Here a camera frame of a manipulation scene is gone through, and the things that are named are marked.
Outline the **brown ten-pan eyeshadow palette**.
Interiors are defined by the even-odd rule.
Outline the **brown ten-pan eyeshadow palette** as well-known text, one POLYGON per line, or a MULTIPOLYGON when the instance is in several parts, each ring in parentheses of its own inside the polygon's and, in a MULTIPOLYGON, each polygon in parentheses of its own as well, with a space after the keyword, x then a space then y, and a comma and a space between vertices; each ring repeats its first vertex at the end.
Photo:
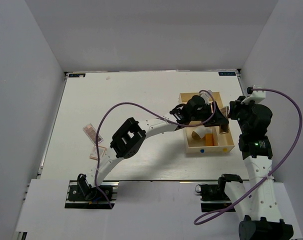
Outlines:
POLYGON ((93 142, 93 144, 96 144, 96 142, 98 142, 99 144, 103 141, 103 138, 100 135, 98 135, 96 139, 97 130, 91 123, 87 124, 82 129, 84 133, 88 136, 88 138, 93 142))

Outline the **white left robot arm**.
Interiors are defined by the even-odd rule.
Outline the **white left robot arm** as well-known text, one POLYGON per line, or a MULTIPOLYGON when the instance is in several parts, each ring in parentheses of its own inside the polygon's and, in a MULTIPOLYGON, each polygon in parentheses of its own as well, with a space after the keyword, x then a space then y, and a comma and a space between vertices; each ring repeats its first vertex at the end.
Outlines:
POLYGON ((175 132, 183 128, 222 127, 229 129, 228 118, 221 112, 216 101, 210 102, 211 94, 196 94, 187 103, 180 103, 165 115, 155 114, 149 120, 128 118, 113 134, 106 153, 97 159, 96 166, 89 176, 81 173, 77 177, 77 189, 86 201, 106 196, 101 189, 101 183, 113 168, 124 159, 129 159, 138 153, 144 140, 163 134, 175 132))

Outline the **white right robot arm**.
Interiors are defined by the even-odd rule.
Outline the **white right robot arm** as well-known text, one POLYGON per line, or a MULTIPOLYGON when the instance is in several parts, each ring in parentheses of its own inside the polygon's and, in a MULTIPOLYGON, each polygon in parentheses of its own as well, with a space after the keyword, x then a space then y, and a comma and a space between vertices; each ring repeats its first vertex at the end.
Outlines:
POLYGON ((272 171, 272 147, 266 135, 272 111, 253 99, 240 96, 229 103, 228 117, 239 124, 238 146, 247 169, 252 192, 234 209, 240 220, 241 240, 290 240, 291 224, 285 223, 276 200, 272 171))

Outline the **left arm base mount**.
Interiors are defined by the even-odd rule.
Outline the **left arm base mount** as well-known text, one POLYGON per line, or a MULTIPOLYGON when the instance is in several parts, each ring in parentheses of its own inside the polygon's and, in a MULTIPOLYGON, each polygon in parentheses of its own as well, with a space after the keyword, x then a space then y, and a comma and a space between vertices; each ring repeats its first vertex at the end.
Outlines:
POLYGON ((84 195, 81 187, 76 181, 70 181, 68 185, 65 209, 87 209, 87 210, 111 210, 117 199, 118 182, 103 182, 100 189, 106 197, 96 188, 84 195))

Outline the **silver mirrored eyeshadow palette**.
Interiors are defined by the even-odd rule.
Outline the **silver mirrored eyeshadow palette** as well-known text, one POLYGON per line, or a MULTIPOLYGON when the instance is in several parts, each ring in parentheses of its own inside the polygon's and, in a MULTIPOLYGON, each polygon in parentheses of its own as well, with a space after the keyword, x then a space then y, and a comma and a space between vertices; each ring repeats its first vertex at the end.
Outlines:
POLYGON ((223 108, 220 109, 220 112, 226 119, 225 123, 219 127, 219 133, 220 134, 228 134, 229 133, 229 120, 228 120, 228 115, 229 115, 230 107, 229 106, 224 106, 223 108))

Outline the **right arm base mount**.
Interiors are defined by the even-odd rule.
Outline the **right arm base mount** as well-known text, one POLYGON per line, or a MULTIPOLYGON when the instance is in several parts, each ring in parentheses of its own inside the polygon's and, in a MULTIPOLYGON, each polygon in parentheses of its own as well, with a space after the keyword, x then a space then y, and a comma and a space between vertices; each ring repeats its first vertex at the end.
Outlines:
POLYGON ((242 178, 236 174, 224 173, 219 177, 217 184, 200 183, 195 187, 195 193, 200 198, 201 212, 207 213, 230 206, 231 200, 225 193, 226 183, 243 183, 242 178))

